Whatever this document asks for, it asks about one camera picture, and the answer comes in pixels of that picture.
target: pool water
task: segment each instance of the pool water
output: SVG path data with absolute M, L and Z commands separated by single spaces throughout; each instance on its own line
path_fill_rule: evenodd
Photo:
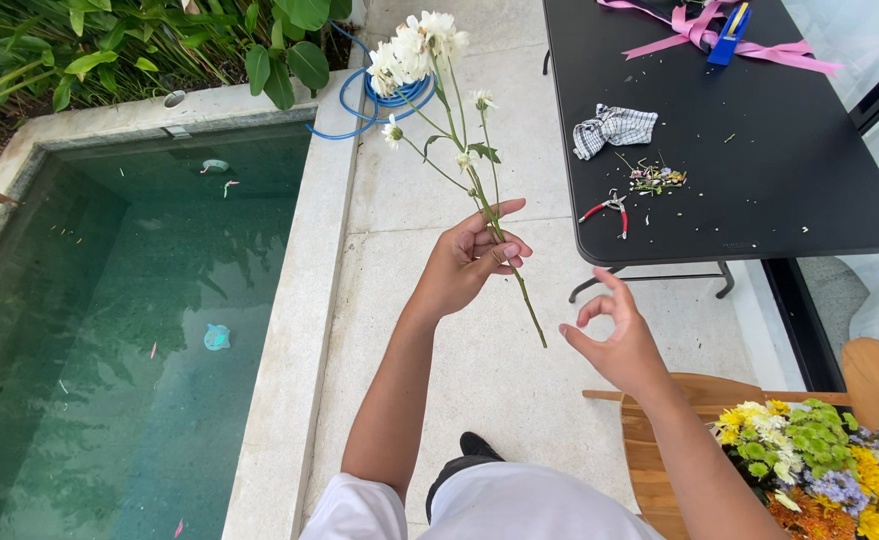
M 309 141 L 46 158 L 0 238 L 0 539 L 221 537 Z

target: white sleeve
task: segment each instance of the white sleeve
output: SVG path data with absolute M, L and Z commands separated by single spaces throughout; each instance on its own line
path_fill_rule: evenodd
M 406 510 L 384 483 L 333 476 L 299 540 L 408 540 Z

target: checkered cloth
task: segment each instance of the checkered cloth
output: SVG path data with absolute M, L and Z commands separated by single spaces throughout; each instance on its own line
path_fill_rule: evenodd
M 652 141 L 652 128 L 659 114 L 640 112 L 632 108 L 620 108 L 596 104 L 596 117 L 573 128 L 573 153 L 579 159 L 589 160 L 609 142 L 616 146 L 644 144 Z

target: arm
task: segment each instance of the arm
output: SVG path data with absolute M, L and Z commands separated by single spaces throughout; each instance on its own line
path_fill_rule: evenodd
M 613 296 L 598 296 L 579 311 L 577 326 L 609 314 L 616 329 L 595 341 L 570 325 L 559 331 L 600 374 L 646 412 L 673 485 L 679 511 L 694 540 L 784 540 L 755 495 L 703 426 L 663 363 L 649 327 L 625 283 L 601 268 L 593 273 Z
M 512 214 L 525 204 L 504 201 L 498 212 Z M 439 237 L 346 441 L 341 471 L 389 485 L 403 502 L 419 454 L 439 319 L 469 305 L 490 274 L 511 275 L 506 260 L 518 267 L 520 255 L 532 255 L 505 230 L 505 243 L 497 245 L 485 225 L 484 215 L 475 213 Z

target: flower bouquet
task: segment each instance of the flower bouquet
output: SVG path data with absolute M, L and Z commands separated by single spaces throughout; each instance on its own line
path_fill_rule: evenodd
M 717 440 L 793 540 L 879 540 L 879 429 L 806 399 L 724 411 Z
M 426 11 L 422 12 L 422 19 L 416 20 L 412 15 L 407 18 L 406 22 L 396 29 L 394 36 L 389 43 L 379 43 L 377 51 L 369 53 L 372 59 L 372 65 L 366 70 L 369 74 L 369 85 L 373 91 L 383 98 L 402 98 L 420 117 L 426 120 L 437 133 L 426 139 L 422 145 L 422 149 L 416 143 L 403 135 L 403 130 L 396 125 L 396 117 L 394 114 L 389 115 L 388 123 L 385 124 L 383 135 L 389 145 L 395 150 L 405 141 L 409 146 L 418 153 L 423 163 L 427 163 L 433 167 L 443 178 L 446 178 L 456 187 L 473 199 L 479 212 L 483 213 L 486 222 L 491 225 L 490 233 L 493 235 L 496 243 L 505 241 L 503 231 L 500 228 L 499 215 L 492 209 L 490 197 L 482 188 L 480 180 L 479 167 L 480 160 L 486 158 L 489 161 L 490 170 L 493 177 L 494 204 L 499 203 L 499 179 L 496 177 L 496 165 L 500 164 L 500 158 L 496 154 L 496 149 L 489 145 L 489 132 L 486 129 L 486 120 L 489 114 L 498 107 L 493 102 L 492 94 L 486 90 L 476 90 L 472 92 L 471 99 L 467 105 L 473 105 L 480 113 L 482 139 L 481 142 L 470 143 L 468 129 L 466 129 L 466 116 L 462 95 L 459 93 L 459 86 L 456 81 L 456 74 L 453 65 L 456 64 L 469 45 L 469 36 L 464 31 L 458 31 L 454 24 L 452 15 L 444 13 L 432 14 Z M 442 102 L 446 111 L 446 120 L 448 120 L 448 129 L 440 128 L 433 120 L 426 117 L 421 109 L 413 104 L 409 99 L 408 91 L 413 85 L 420 84 L 427 78 L 433 80 L 433 91 L 435 96 Z M 455 105 L 458 108 L 458 120 L 460 129 L 457 130 L 457 122 L 454 120 L 454 112 L 450 107 L 450 100 L 447 95 L 452 90 L 456 94 Z M 454 180 L 453 176 L 443 172 L 431 159 L 427 157 L 429 146 L 433 142 L 440 139 L 447 139 L 456 145 L 457 156 L 456 165 L 459 169 L 459 175 L 465 173 L 467 180 L 459 182 Z M 546 347 L 546 338 L 543 336 L 542 328 L 536 320 L 536 314 L 532 310 L 532 304 L 529 302 L 529 295 L 526 292 L 526 283 L 519 275 L 519 271 L 515 266 L 512 267 L 512 274 L 519 283 L 519 288 L 523 292 L 523 300 L 526 301 L 526 307 L 529 309 L 529 315 L 532 317 L 532 323 L 539 332 L 539 339 Z

